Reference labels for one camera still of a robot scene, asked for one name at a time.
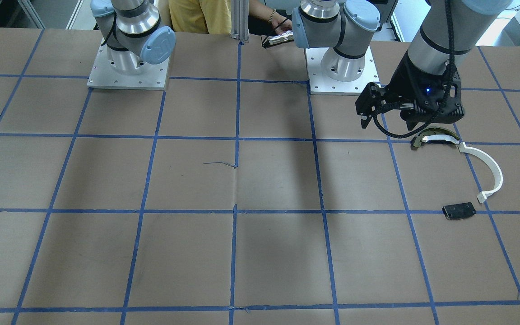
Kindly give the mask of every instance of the person's hand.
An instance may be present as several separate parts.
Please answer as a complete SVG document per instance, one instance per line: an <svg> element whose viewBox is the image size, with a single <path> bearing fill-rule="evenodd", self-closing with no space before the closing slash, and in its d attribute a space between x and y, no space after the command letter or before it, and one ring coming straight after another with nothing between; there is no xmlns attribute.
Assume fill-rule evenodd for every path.
<svg viewBox="0 0 520 325"><path fill-rule="evenodd" d="M272 18L272 21L271 21L272 28L276 28L284 20L286 20L286 17L282 16L279 13L274 13L274 17ZM276 28L276 33L278 35L282 35L283 33L286 33L287 31L291 31L292 28L293 28L293 23L288 19L280 27Z"/></svg>

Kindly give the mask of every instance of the white plastic handle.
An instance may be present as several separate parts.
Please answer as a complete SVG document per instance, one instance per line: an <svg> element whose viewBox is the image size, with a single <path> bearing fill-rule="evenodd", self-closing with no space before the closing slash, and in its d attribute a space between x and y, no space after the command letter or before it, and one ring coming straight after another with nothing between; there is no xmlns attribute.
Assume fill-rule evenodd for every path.
<svg viewBox="0 0 520 325"><path fill-rule="evenodd" d="M459 144L459 151L462 153L472 154L480 160L483 160L483 162L489 166L491 172L493 172L493 176L495 177L495 188L490 191L482 191L477 195L479 202L483 203L487 201L487 197L493 195L495 192L501 189L501 186L503 186L503 172L501 171L499 164L497 164L497 162L486 152L477 148L468 147L465 142L461 142Z"/></svg>

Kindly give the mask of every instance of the bracelet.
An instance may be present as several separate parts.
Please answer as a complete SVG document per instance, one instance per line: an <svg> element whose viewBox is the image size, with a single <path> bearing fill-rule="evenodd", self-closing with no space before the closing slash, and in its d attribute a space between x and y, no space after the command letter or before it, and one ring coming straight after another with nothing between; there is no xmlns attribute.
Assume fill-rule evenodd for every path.
<svg viewBox="0 0 520 325"><path fill-rule="evenodd" d="M268 18L268 24L272 23L272 19L274 18L274 14L276 13L276 9L272 9L272 13L270 14L270 18Z"/></svg>

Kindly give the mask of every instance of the yellow clothing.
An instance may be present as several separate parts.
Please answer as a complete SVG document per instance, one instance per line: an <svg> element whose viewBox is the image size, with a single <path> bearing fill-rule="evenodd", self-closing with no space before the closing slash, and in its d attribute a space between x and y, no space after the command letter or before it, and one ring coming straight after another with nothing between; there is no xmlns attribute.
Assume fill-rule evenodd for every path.
<svg viewBox="0 0 520 325"><path fill-rule="evenodd" d="M228 34L232 29L231 0L170 0L176 32Z"/></svg>

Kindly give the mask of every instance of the metal mounting plate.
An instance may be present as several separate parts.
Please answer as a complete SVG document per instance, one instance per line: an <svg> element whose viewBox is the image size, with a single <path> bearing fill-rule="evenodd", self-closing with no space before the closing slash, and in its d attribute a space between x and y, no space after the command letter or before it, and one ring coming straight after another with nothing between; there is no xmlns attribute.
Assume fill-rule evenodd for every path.
<svg viewBox="0 0 520 325"><path fill-rule="evenodd" d="M107 45L97 50L87 86L99 89L165 90L170 59L161 64L144 64L140 74L120 74L111 66Z"/></svg>
<svg viewBox="0 0 520 325"><path fill-rule="evenodd" d="M308 76L310 78L310 93L320 95L354 95L358 96L365 88L367 83L380 83L376 64L372 57L370 47L367 49L365 56L367 64L357 80L353 82L340 82L327 76L320 67L320 61L324 57L327 47L318 47L314 49L306 49L306 62L308 68Z"/></svg>

